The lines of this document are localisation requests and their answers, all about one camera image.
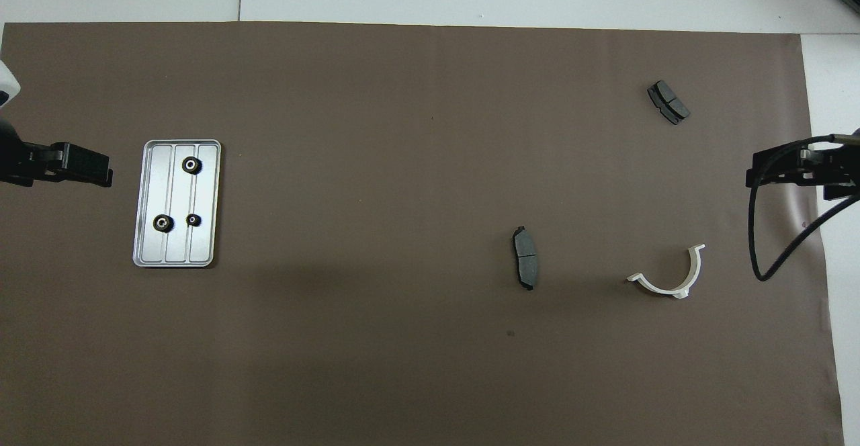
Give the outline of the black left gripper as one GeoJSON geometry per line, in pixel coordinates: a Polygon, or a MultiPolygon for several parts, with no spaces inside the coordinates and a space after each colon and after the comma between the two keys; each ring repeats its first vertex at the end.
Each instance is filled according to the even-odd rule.
{"type": "Polygon", "coordinates": [[[1,119],[1,181],[30,187],[36,181],[59,183],[65,180],[111,187],[113,171],[110,158],[100,152],[68,142],[38,145],[23,142],[15,128],[1,119]],[[67,152],[67,176],[62,173],[67,152]],[[19,164],[24,160],[24,176],[18,175],[19,164]]]}

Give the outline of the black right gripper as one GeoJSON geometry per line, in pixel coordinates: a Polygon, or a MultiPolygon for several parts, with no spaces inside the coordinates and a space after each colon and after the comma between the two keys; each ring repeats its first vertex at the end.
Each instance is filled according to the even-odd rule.
{"type": "Polygon", "coordinates": [[[829,151],[808,147],[805,141],[792,141],[780,146],[756,152],[752,164],[744,174],[744,186],[753,188],[758,179],[764,185],[830,185],[830,200],[841,200],[859,192],[859,131],[851,137],[853,144],[842,144],[829,151]],[[833,185],[832,163],[838,163],[844,174],[844,182],[833,185]]]}

